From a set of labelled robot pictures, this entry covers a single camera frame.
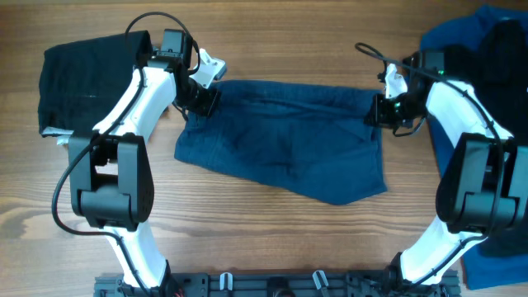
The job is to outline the blue denim shorts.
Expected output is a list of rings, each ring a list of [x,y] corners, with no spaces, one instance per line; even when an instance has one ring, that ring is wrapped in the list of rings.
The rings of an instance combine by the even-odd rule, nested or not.
[[[346,205],[387,190],[382,134],[366,125],[376,90],[230,80],[211,117],[191,114],[176,160]]]

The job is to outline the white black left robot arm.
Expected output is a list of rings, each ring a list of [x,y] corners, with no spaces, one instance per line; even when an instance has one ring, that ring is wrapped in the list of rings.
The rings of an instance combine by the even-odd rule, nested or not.
[[[112,243],[124,295],[174,296],[179,290],[148,222],[154,183],[146,143],[170,105],[183,114],[212,115],[219,93],[210,84],[225,64],[206,56],[193,66],[191,56],[199,52],[190,33],[165,30],[160,49],[134,69],[110,113],[92,131],[74,132],[68,143],[73,212],[87,220],[90,235]]]

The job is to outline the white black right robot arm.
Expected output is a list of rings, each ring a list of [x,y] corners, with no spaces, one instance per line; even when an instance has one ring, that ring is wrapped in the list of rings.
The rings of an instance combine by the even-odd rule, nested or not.
[[[356,48],[384,64],[378,75],[384,92],[374,96],[366,124],[405,137],[433,117],[454,147],[436,190],[436,217],[386,267],[383,281],[385,291],[399,293],[436,285],[468,250],[524,219],[527,148],[493,119],[445,52],[418,51],[397,61],[364,43]]]

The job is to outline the folded black garment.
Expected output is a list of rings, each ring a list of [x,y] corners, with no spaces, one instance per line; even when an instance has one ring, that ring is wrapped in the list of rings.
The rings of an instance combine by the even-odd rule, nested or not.
[[[39,81],[40,135],[91,129],[125,93],[136,59],[152,50],[147,31],[80,40],[47,49]]]

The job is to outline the blue shirt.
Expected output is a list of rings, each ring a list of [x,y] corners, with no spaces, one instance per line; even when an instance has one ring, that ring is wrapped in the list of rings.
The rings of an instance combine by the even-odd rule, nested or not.
[[[422,50],[445,50],[447,67],[474,86],[492,117],[527,143],[527,15],[483,6],[427,32]],[[527,223],[470,249],[463,259],[471,290],[527,280]]]

